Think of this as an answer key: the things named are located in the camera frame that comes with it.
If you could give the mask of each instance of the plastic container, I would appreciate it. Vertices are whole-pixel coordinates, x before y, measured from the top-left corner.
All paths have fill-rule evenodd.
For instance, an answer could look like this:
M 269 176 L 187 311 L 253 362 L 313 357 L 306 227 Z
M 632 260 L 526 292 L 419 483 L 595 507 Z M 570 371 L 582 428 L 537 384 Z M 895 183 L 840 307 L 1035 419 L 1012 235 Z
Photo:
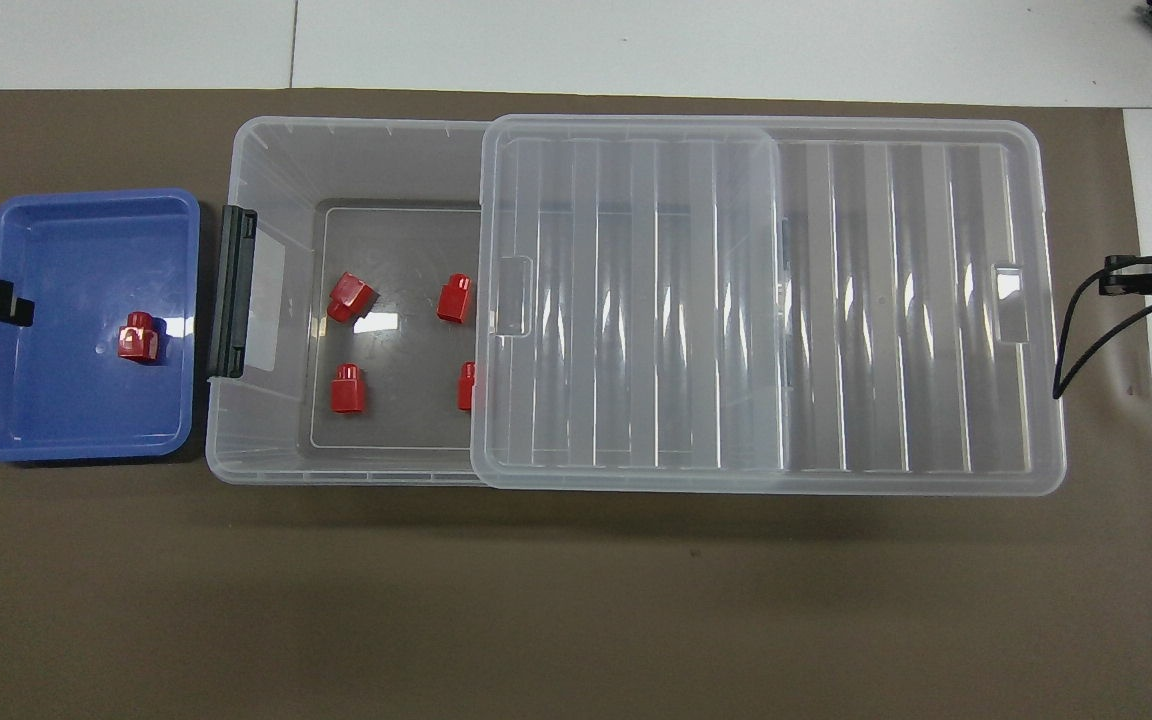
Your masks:
M 260 215 L 247 370 L 212 381 L 230 482 L 1040 495 L 1064 477 L 1043 176 L 1015 123 L 259 118 L 230 202 Z M 439 286 L 475 264 L 476 324 L 440 323 Z M 326 327 L 344 270 L 392 319 Z M 448 401 L 470 359 L 472 438 Z M 344 361 L 366 418 L 324 404 Z
M 194 410 L 198 202 L 183 190 L 14 197 L 0 207 L 0 278 L 35 302 L 0 323 L 0 461 L 166 455 Z M 157 359 L 118 356 L 132 311 Z
M 479 483 L 457 373 L 473 324 L 435 316 L 479 258 L 486 123 L 257 118 L 234 138 L 229 203 L 256 210 L 241 378 L 214 378 L 207 461 L 236 483 Z M 376 288 L 353 325 L 326 316 L 351 272 Z M 338 365 L 365 414 L 334 414 Z

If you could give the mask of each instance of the brown table surface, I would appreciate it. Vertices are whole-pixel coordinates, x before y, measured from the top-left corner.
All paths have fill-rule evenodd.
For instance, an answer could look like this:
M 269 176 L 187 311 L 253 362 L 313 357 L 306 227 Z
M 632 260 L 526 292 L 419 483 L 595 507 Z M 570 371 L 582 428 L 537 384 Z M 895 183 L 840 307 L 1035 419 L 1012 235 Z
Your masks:
M 255 115 L 517 111 L 1016 119 L 1043 145 L 1059 304 L 1137 249 L 1119 109 L 8 91 L 0 202 L 179 185 L 214 211 Z M 1132 309 L 1089 302 L 1074 344 Z M 0 717 L 1152 717 L 1143 327 L 1066 412 L 1069 475 L 1043 498 L 257 488 L 197 457 L 0 464 Z

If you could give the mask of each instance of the transparent plastic lid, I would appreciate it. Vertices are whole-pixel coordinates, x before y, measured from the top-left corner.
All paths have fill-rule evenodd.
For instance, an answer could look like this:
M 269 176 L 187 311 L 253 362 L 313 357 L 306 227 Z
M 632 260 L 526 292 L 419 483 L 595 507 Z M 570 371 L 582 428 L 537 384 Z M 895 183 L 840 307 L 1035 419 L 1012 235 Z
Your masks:
M 1039 495 L 1064 475 L 1024 127 L 511 115 L 482 183 L 488 484 Z

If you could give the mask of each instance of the red plastic block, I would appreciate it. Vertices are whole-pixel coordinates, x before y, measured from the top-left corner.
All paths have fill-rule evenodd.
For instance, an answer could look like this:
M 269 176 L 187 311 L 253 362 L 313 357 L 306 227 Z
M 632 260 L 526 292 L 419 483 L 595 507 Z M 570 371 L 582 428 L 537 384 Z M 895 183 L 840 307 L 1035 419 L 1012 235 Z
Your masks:
M 354 316 L 366 313 L 367 304 L 376 298 L 376 291 L 357 275 L 344 273 L 340 275 L 338 286 L 332 288 L 329 298 L 329 318 L 335 323 L 349 323 Z
M 473 407 L 473 361 L 461 365 L 461 379 L 456 382 L 456 407 L 467 414 Z
M 444 295 L 438 296 L 438 316 L 448 323 L 464 323 L 470 313 L 470 275 L 456 273 L 444 285 Z
M 338 378 L 332 381 L 332 411 L 334 414 L 363 414 L 367 410 L 367 386 L 362 372 L 353 363 L 338 366 Z
M 127 316 L 127 324 L 118 328 L 118 356 L 137 363 L 159 359 L 159 333 L 154 329 L 153 314 L 137 310 Z

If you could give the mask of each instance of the blue plastic tray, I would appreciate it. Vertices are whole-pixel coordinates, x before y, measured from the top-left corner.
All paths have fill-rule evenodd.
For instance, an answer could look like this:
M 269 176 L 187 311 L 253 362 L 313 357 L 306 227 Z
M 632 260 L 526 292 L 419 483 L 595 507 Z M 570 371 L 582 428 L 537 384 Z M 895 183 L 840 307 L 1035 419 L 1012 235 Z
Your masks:
M 183 190 L 13 197 L 0 278 L 36 304 L 0 323 L 0 461 L 166 455 L 189 437 L 198 202 Z M 132 310 L 157 319 L 159 361 L 116 353 Z

